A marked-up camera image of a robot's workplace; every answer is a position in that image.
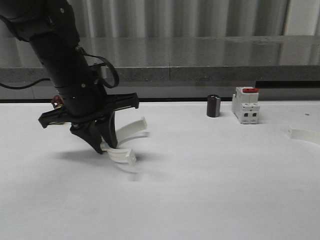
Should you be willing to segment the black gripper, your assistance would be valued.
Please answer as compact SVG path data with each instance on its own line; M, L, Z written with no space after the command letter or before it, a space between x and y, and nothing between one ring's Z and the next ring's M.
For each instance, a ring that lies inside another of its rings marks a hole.
M109 94L98 105L77 103L70 109L62 106L42 113L38 121L44 129L56 123L72 123L70 132L87 142L98 154L102 154L102 137L109 147L118 146L115 111L137 109L139 104L136 93Z

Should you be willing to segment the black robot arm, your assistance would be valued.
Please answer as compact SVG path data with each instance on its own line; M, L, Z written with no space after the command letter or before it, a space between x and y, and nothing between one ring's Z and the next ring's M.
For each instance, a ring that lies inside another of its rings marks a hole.
M139 99L136 93L107 94L119 75L105 58L88 65L72 6L65 0L3 0L0 18L18 40L30 43L61 97L62 106L43 113L40 124L71 123L70 132L97 153L102 142L116 148L115 111L137 108Z

